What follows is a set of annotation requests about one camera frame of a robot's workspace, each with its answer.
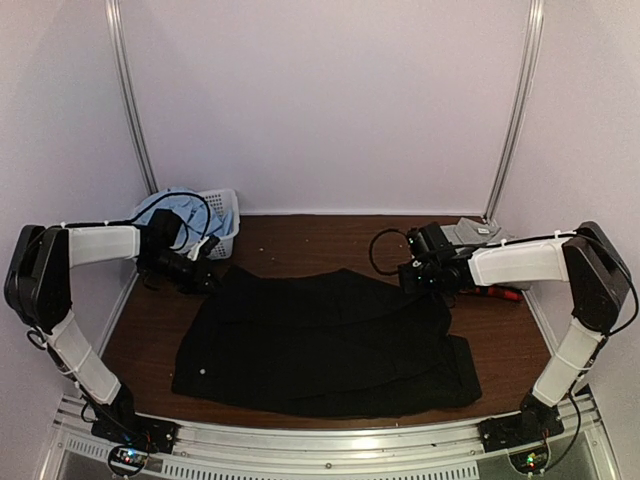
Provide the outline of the black long sleeve shirt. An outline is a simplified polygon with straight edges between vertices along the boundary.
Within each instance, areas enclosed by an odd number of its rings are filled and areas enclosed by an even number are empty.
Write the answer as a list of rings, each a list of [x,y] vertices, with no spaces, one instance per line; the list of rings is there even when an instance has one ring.
[[[263,278],[233,266],[181,342],[172,390],[315,418],[463,408],[482,390],[451,319],[440,295],[347,269]]]

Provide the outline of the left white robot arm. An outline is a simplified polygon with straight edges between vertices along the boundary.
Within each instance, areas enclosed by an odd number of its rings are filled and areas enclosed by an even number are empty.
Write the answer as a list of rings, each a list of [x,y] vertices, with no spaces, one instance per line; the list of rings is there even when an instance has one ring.
[[[27,225],[9,264],[6,303],[37,336],[37,347],[105,415],[106,429],[123,444],[137,442],[144,424],[134,415],[131,391],[105,365],[76,321],[71,271],[132,260],[139,272],[163,276],[186,293],[210,294],[219,284],[210,255],[220,240],[203,234],[193,244],[176,247],[181,224],[177,214],[159,209],[145,225],[131,220]]]

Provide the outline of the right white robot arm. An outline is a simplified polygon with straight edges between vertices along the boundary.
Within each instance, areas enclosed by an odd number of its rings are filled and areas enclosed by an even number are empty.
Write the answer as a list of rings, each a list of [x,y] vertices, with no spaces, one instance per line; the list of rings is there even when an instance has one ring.
[[[572,230],[514,238],[499,229],[431,223],[404,235],[411,258],[397,268],[402,289],[455,294],[476,288],[522,287],[553,353],[513,419],[519,440],[535,440],[557,406],[591,369],[638,293],[632,275],[602,227],[584,221]]]

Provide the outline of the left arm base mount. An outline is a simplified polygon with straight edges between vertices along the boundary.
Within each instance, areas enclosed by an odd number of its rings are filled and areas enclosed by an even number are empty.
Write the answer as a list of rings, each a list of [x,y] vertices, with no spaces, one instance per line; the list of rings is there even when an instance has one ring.
[[[145,469],[152,455],[174,451],[178,425],[139,415],[133,394],[125,385],[109,404],[101,404],[89,395],[85,401],[94,413],[92,435],[114,443],[106,462],[117,478],[130,479]]]

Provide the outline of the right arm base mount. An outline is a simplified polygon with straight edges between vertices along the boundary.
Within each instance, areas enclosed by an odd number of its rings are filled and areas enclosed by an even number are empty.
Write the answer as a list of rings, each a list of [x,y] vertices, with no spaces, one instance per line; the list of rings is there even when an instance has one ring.
[[[548,440],[564,432],[556,405],[548,406],[527,393],[517,413],[490,417],[478,425],[486,453],[508,450],[511,466],[520,474],[540,475],[551,464]]]

